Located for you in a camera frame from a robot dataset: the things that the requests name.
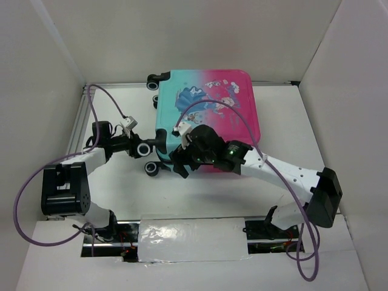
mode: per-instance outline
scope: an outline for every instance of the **caster wheel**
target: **caster wheel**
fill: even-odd
[[[155,109],[158,108],[158,95],[155,95],[154,97],[152,97],[152,102],[153,102],[153,107]]]
[[[147,88],[151,91],[155,91],[159,88],[159,81],[157,81],[156,78],[156,75],[149,75],[147,78]]]
[[[151,153],[151,147],[148,144],[141,143],[136,149],[139,156],[148,156]]]
[[[148,162],[144,165],[144,170],[150,177],[155,177],[159,173],[159,167],[154,162]]]

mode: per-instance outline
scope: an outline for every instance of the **clear plastic sheet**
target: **clear plastic sheet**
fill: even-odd
[[[248,259],[244,218],[142,220],[140,262]]]

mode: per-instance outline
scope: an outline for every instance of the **suitcase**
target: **suitcase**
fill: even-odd
[[[147,88],[159,89],[159,95],[153,97],[153,104],[157,108],[155,130],[159,142],[156,153],[163,164],[162,168],[171,169],[169,153],[181,143],[180,137],[172,135],[173,127],[183,111],[199,100],[209,101],[193,106],[182,119],[193,128],[206,124],[213,127],[225,141],[235,139],[252,145],[249,131],[239,116],[230,108],[211,102],[219,100],[237,109],[247,120],[256,141],[260,139],[252,82],[242,70],[172,70],[150,75]],[[208,172],[213,168],[202,166],[199,169]]]

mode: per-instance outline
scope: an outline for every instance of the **white tabletop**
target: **white tabletop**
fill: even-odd
[[[110,89],[126,114],[133,115],[142,137],[152,137],[155,109],[152,92],[142,88]],[[292,86],[255,87],[256,106],[266,153],[302,167],[322,169],[323,162],[298,89]],[[95,106],[101,120],[116,124],[119,115],[97,92]],[[285,194],[257,179],[235,187],[237,176],[190,175],[167,172],[150,178],[143,172],[147,159],[116,154],[89,179],[92,199],[113,209],[119,219],[145,216],[217,217],[265,215]],[[74,233],[72,221],[37,222],[33,238],[58,241]],[[252,255],[249,259],[171,264],[122,263],[119,258],[81,258],[82,236],[59,247],[31,245],[18,290],[351,290],[366,291],[357,253],[346,222],[337,215],[334,227],[321,231],[319,274],[312,283],[299,275],[295,262],[284,253]],[[307,251],[311,251],[304,235]],[[313,261],[303,264],[311,274]]]
[[[126,115],[138,125],[141,138],[155,137],[156,110],[145,87],[109,89]],[[292,164],[310,169],[324,167],[298,88],[291,85],[255,86],[256,108],[261,129],[262,151]],[[118,124],[120,115],[104,92],[97,90],[94,106],[99,120]],[[89,116],[83,144],[92,134],[93,116]],[[209,218],[263,216],[271,206],[292,201],[291,195],[267,182],[234,174],[193,173],[187,179],[159,171],[155,178],[144,173],[147,161],[156,154],[133,159],[115,153],[110,161],[89,176],[92,200],[112,209],[118,219]]]

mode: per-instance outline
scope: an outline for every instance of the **white wall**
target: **white wall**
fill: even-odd
[[[13,227],[13,200],[37,166],[65,152],[81,85],[29,1],[0,1],[0,39],[0,289],[14,290],[28,244]],[[29,235],[40,186],[38,177],[19,208]]]
[[[386,290],[388,277],[386,4],[343,0],[300,86],[371,290]]]
[[[239,68],[301,80],[340,0],[43,0],[88,81]]]

